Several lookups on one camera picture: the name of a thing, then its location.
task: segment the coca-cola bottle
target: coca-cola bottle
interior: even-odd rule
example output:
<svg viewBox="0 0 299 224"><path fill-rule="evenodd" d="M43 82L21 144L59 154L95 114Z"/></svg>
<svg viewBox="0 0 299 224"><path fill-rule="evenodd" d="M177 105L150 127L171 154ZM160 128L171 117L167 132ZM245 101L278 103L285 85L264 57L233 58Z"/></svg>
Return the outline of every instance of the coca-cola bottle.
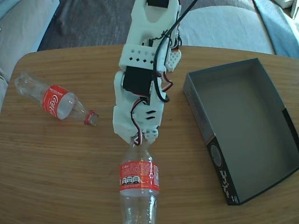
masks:
<svg viewBox="0 0 299 224"><path fill-rule="evenodd" d="M15 82L17 92L33 99L46 112L60 120L82 121L96 126L98 115L87 110L72 92L43 82L31 74L22 73Z"/></svg>
<svg viewBox="0 0 299 224"><path fill-rule="evenodd" d="M134 139L120 167L120 200L123 224L156 224L159 195L158 166L150 151L151 142Z"/></svg>

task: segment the cardboard box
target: cardboard box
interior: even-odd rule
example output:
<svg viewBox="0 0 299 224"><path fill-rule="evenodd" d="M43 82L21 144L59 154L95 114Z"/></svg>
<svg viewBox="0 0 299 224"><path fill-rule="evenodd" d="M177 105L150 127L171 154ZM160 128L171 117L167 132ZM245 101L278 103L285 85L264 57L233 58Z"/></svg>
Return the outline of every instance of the cardboard box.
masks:
<svg viewBox="0 0 299 224"><path fill-rule="evenodd" d="M258 59L191 72L184 92L228 205L240 205L299 169L299 138Z"/></svg>

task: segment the red bottle label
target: red bottle label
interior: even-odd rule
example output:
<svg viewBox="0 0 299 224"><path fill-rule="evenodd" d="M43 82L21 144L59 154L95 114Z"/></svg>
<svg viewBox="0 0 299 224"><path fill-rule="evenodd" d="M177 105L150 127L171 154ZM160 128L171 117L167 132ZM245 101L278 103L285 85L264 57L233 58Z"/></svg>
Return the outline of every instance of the red bottle label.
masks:
<svg viewBox="0 0 299 224"><path fill-rule="evenodd" d="M127 162L120 167L120 190L150 189L159 191L158 166L152 162Z"/></svg>
<svg viewBox="0 0 299 224"><path fill-rule="evenodd" d="M70 91L64 88L53 85L45 93L43 97L43 109L57 118L57 108L62 97Z"/></svg>

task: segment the wood grain surface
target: wood grain surface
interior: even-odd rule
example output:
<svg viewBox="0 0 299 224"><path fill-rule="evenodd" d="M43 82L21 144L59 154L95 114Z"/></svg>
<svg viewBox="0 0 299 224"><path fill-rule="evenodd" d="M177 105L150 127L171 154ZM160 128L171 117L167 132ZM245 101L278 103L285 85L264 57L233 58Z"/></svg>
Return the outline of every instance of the wood grain surface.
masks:
<svg viewBox="0 0 299 224"><path fill-rule="evenodd" d="M119 224L119 164L128 145L113 132L114 76L122 46L58 49L23 57L0 115L0 224ZM299 173L242 206L227 206L182 86L187 72L258 57L299 130L299 61L228 49L182 47L175 85L153 145L160 224L298 224ZM64 86L100 115L65 123L17 95L22 71Z"/></svg>

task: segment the white 3d-printed robot arm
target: white 3d-printed robot arm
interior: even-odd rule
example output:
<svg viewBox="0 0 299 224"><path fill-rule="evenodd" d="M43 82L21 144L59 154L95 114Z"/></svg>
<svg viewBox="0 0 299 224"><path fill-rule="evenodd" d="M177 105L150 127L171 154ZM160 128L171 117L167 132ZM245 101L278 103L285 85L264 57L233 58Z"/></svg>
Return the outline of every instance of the white 3d-printed robot arm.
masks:
<svg viewBox="0 0 299 224"><path fill-rule="evenodd" d="M164 102L157 95L153 80L154 56L163 35L177 21L181 13L179 0L136 0L132 11L132 24L123 47L119 67L114 79L116 106L113 112L114 132L127 143L137 135L149 141L158 137ZM168 81L167 71L173 71L181 59L179 31L176 27L162 45L158 60L158 86L166 97L162 82Z"/></svg>

